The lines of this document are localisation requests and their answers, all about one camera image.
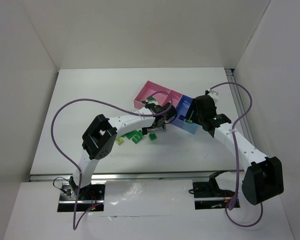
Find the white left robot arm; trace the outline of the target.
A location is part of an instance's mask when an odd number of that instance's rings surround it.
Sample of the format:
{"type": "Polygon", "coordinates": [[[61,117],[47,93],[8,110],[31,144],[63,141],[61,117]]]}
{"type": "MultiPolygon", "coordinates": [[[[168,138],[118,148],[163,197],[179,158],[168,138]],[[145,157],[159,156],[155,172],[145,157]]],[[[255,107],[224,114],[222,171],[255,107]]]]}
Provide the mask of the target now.
{"type": "Polygon", "coordinates": [[[82,135],[83,151],[78,163],[80,170],[76,170],[69,180],[73,192],[79,199],[89,192],[97,164],[110,154],[118,137],[134,130],[147,134],[148,130],[162,129],[165,121],[176,114],[176,108],[168,102],[164,106],[148,103],[132,114],[117,117],[97,115],[82,135]]]}

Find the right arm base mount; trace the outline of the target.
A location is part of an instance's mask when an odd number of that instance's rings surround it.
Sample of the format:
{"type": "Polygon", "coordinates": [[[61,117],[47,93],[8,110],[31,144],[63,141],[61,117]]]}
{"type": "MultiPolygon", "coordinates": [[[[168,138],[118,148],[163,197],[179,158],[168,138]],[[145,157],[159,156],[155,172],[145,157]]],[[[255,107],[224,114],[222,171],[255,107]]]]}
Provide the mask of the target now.
{"type": "Polygon", "coordinates": [[[216,177],[224,173],[229,171],[217,171],[209,176],[208,181],[192,183],[192,189],[188,193],[194,196],[196,210],[224,209],[230,202],[235,192],[220,189],[216,181],[216,177]]]}

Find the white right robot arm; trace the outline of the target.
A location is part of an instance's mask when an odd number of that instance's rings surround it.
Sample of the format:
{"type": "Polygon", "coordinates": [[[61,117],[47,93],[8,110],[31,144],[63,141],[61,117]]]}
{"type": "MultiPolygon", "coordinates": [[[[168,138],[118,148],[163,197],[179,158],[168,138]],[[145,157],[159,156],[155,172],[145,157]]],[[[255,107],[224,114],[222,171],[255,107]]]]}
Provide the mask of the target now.
{"type": "Polygon", "coordinates": [[[244,170],[244,175],[226,170],[211,174],[209,184],[212,190],[241,192],[254,206],[284,192],[282,162],[276,156],[269,157],[256,149],[237,132],[225,114],[217,114],[215,101],[210,95],[196,97],[187,116],[223,144],[235,156],[236,166],[244,170]]]}

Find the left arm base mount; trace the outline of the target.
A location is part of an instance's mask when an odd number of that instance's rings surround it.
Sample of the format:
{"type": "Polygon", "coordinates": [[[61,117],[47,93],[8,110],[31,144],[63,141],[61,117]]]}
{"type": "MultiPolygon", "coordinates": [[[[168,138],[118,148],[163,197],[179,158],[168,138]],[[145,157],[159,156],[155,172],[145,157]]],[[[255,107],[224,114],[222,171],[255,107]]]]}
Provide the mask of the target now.
{"type": "MultiPolygon", "coordinates": [[[[52,185],[59,190],[58,213],[72,213],[76,202],[76,193],[72,190],[69,181],[64,177],[56,177],[52,185]]],[[[78,212],[103,212],[105,199],[105,182],[93,182],[77,200],[78,212]]]]}

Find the dark blue lego brick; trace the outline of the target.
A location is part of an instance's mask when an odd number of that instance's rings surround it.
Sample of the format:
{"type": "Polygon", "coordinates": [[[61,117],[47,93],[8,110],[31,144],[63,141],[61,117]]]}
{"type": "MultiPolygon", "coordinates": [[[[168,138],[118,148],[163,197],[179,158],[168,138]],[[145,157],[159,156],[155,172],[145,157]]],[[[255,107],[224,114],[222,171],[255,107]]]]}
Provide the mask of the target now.
{"type": "Polygon", "coordinates": [[[183,116],[183,115],[180,115],[179,117],[178,117],[178,119],[180,120],[180,121],[185,121],[186,120],[186,117],[185,116],[183,116]]]}

